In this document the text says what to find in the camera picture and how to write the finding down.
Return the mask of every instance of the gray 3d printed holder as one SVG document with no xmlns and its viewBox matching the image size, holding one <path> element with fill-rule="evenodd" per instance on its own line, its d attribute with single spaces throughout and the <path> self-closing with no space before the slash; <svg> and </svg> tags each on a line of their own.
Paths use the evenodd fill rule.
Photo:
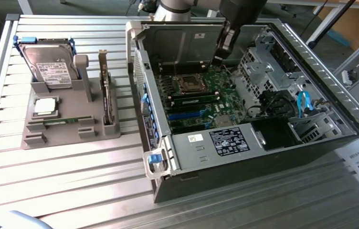
<svg viewBox="0 0 359 229">
<path fill-rule="evenodd" d="M 114 123 L 105 125 L 105 104 L 101 79 L 89 78 L 87 55 L 75 55 L 74 64 L 82 79 L 73 80 L 71 88 L 48 89 L 46 82 L 32 82 L 28 113 L 23 132 L 24 149 L 98 141 L 121 137 L 117 83 L 111 78 L 111 107 Z M 35 116 L 39 99 L 54 98 L 54 114 Z"/>
</svg>

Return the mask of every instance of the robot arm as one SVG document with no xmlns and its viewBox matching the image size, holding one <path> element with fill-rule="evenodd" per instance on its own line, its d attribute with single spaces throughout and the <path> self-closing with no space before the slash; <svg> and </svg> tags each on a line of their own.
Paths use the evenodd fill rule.
<svg viewBox="0 0 359 229">
<path fill-rule="evenodd" d="M 226 20 L 217 41 L 213 65 L 221 65 L 234 49 L 241 27 L 255 23 L 268 0 L 222 0 L 219 11 Z"/>
</svg>

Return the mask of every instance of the aluminum table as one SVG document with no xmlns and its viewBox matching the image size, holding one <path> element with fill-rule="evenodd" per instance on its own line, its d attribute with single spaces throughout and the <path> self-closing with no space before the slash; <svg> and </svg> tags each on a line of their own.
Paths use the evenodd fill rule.
<svg viewBox="0 0 359 229">
<path fill-rule="evenodd" d="M 0 41 L 0 211 L 19 210 L 55 229 L 359 228 L 359 182 L 336 154 L 314 163 L 154 204 L 142 162 L 125 25 L 147 17 L 10 15 Z M 218 19 L 194 18 L 201 21 Z M 119 139 L 19 149 L 31 73 L 14 35 L 73 37 L 99 75 L 98 50 L 119 87 Z"/>
</svg>

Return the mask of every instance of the motherboard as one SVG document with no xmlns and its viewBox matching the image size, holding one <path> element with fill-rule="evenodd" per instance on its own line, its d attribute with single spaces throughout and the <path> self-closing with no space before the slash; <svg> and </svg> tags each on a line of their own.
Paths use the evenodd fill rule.
<svg viewBox="0 0 359 229">
<path fill-rule="evenodd" d="M 159 75 L 157 84 L 174 134 L 233 126 L 247 111 L 226 68 Z"/>
</svg>

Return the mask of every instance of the warning label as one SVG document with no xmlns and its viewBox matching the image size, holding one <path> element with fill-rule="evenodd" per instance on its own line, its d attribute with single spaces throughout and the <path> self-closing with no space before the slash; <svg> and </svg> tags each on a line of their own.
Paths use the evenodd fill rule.
<svg viewBox="0 0 359 229">
<path fill-rule="evenodd" d="M 242 153 L 249 151 L 239 127 L 210 132 L 217 152 L 221 156 Z"/>
<path fill-rule="evenodd" d="M 38 63 L 42 77 L 48 85 L 71 83 L 69 67 L 64 62 Z"/>
</svg>

